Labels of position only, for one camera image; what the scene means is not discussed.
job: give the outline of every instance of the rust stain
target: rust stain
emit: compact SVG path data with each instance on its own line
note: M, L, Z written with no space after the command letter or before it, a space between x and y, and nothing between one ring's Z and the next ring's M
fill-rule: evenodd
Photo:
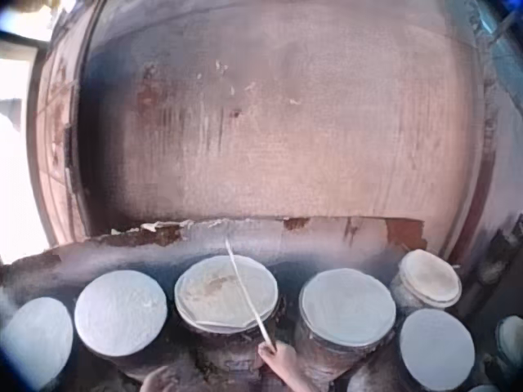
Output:
M423 238L423 225L420 220L385 218L387 241L407 248L427 249L427 240Z
M349 244L352 245L354 242L354 236L356 235L356 232L358 231L359 227L357 225L352 225L352 218L348 217L346 219L345 224L345 232L343 233L343 238L346 239L349 235L351 236L351 239L349 240Z
M157 108L167 97L165 89L162 88L162 83L157 78L157 73L155 64L147 64L144 68L136 94L136 108L140 116L147 114L153 108Z
M181 240L181 227L179 225L156 229L156 233L141 229L140 231L133 231L94 239L95 242L109 245L110 247L140 247L150 244L166 247L167 245Z
M292 231L297 229L303 229L311 218L290 218L284 220L284 228Z
M58 60L58 69L56 70L56 81L51 86L51 97L56 94L64 85L65 77L67 75L67 63L65 62L64 57L61 57Z
M51 129L51 155L52 165L55 167L58 164L58 151L62 148L64 143L64 123L62 122L62 112L64 111L64 104L62 102L56 104L52 112L53 127Z

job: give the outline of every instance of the wooden stick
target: wooden stick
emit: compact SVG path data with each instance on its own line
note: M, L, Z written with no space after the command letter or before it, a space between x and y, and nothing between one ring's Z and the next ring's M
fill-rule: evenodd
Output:
M263 325L262 318L260 317L260 314L258 314L258 312L256 311L253 301L251 301L251 296L248 294L247 288L244 286L244 282L242 281L241 277L239 276L238 266L236 265L236 261L235 261L235 254L232 252L232 249L230 248L230 243L229 243L228 238L226 238L226 248L227 248L227 252L229 253L230 262L232 263L232 266L235 269L235 274L236 274L236 278L238 278L239 286L241 287L242 292L244 293L244 298L247 301L247 305L250 308L251 312L253 312L253 314L254 314L254 318L256 319L258 327L260 328L263 339L268 344L268 346L270 347L272 352L275 353L276 346L272 342L272 340L269 336L269 333L267 333L265 325Z

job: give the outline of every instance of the rusty metal wall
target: rusty metal wall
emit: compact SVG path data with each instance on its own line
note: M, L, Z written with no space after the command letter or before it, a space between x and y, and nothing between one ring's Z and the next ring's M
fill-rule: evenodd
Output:
M78 117L93 233L386 216L439 252L481 155L475 45L455 1L108 1Z

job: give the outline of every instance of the person's arm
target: person's arm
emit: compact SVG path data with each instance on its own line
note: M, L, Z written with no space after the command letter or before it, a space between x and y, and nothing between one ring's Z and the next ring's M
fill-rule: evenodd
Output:
M293 392L319 392L318 388L303 374L299 368L296 350L290 346L276 341L276 352L272 352L267 343L258 346L261 359L269 365Z

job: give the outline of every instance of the hand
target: hand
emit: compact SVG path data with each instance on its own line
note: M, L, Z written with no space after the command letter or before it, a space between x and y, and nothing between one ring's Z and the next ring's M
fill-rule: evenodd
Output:
M175 370L162 366L147 375L140 392L176 392L178 378Z
M294 392L318 391L300 369L296 350L292 346L276 341L276 352L274 352L267 343L262 342L258 346L258 353L269 368Z

